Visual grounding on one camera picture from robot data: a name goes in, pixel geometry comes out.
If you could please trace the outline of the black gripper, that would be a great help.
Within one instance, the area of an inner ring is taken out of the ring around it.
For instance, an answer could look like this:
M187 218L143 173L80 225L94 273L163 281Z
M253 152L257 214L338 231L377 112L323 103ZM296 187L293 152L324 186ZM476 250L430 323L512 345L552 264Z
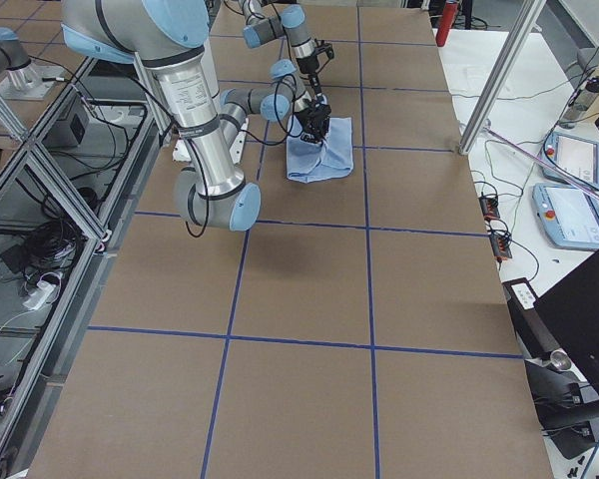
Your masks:
M302 127L300 136L304 142L312 143L313 138L317 138L316 143L319 146L324 146L327 143L329 104L309 102L306 108L299 112L299 122Z
M318 79L319 60L317 55L299 58L299 70L308 77L314 98L320 103L325 103L322 87Z

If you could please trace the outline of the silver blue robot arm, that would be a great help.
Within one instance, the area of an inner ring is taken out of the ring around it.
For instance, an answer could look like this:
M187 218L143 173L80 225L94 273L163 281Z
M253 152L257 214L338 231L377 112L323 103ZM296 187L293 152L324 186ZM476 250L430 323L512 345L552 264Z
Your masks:
M62 29L66 45L92 58L118 64L140 62L157 80L165 110L191 156L176 181L174 199L181 217L202 228L249 230L261 207L259 187L247 181L230 147L247 116L280 121L290 117L300 136L320 143L327 135L330 107L318 80L319 53L330 44L310 34L304 11L292 5L280 17L266 17L259 1L243 1L244 38L256 48L285 37L292 61L271 68L265 89L234 89L218 106L203 68L210 34L202 1L65 1Z
M334 49L329 42L318 40L310 32L302 6L291 4L281 13L266 16L263 8L275 5L276 1L241 0L235 1L235 4L245 18L243 37L247 46L255 49L285 37L299 71L308 79L315 96L321 100L323 93L319 73L334 58Z

